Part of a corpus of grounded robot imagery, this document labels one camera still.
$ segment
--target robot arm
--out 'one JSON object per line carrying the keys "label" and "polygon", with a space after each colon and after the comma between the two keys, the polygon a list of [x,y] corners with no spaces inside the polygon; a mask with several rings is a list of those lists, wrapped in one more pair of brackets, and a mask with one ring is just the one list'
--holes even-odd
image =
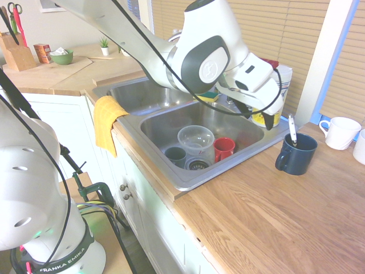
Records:
{"label": "robot arm", "polygon": [[[150,79],[164,87],[188,92],[137,29],[195,94],[216,84],[223,94],[257,109],[266,107],[278,94],[270,77],[272,66],[249,52],[226,0],[191,3],[177,43],[154,36],[128,9],[119,10],[116,0],[99,0],[97,4],[94,0],[53,1],[108,36],[140,63]],[[282,104],[279,96],[265,112],[274,115]]]}
{"label": "robot arm", "polygon": [[[40,138],[58,162],[60,145],[46,123],[18,115]],[[49,265],[42,267],[55,249],[65,223],[68,201],[61,195],[58,173],[35,138],[0,100],[0,251],[22,245],[21,268],[36,273],[100,274],[106,255],[91,236],[74,202],[67,227]]]}

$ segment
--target dark blue mug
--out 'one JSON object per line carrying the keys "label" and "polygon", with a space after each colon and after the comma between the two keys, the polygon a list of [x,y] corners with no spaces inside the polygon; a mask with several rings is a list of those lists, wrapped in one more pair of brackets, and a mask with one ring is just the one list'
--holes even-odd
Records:
{"label": "dark blue mug", "polygon": [[303,175],[308,170],[317,146],[317,141],[311,136],[297,133],[297,146],[294,147],[290,134],[287,134],[276,159],[275,167],[288,174]]}

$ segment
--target spoon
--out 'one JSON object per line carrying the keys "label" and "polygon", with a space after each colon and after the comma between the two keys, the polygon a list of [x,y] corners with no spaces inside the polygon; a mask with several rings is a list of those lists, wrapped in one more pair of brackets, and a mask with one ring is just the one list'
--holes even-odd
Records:
{"label": "spoon", "polygon": [[289,114],[288,122],[291,142],[293,144],[293,147],[297,147],[297,133],[295,131],[294,117],[292,116],[292,114]]}

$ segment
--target yellow container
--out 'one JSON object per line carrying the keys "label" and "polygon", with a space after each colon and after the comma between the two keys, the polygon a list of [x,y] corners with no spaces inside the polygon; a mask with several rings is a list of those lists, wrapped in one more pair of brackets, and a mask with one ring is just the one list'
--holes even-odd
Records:
{"label": "yellow container", "polygon": [[[293,74],[293,69],[291,67],[287,67],[285,65],[279,65],[278,71],[281,76],[281,96],[283,98],[283,102],[285,102],[287,91],[289,89],[291,76]],[[271,75],[271,77],[276,81],[278,86],[280,86],[279,83],[279,77],[278,74],[274,71]],[[283,111],[283,108],[281,108],[277,113],[274,115],[274,127],[276,127],[280,122],[281,113]],[[260,127],[266,127],[265,126],[265,120],[263,119],[263,116],[261,113],[252,115],[252,122]]]}

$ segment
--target sink drain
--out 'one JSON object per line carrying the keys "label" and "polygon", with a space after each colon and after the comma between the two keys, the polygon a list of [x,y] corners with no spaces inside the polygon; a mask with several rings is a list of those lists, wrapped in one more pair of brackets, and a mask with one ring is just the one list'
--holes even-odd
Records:
{"label": "sink drain", "polygon": [[190,170],[203,170],[204,168],[209,167],[209,164],[202,160],[192,161],[189,165]]}

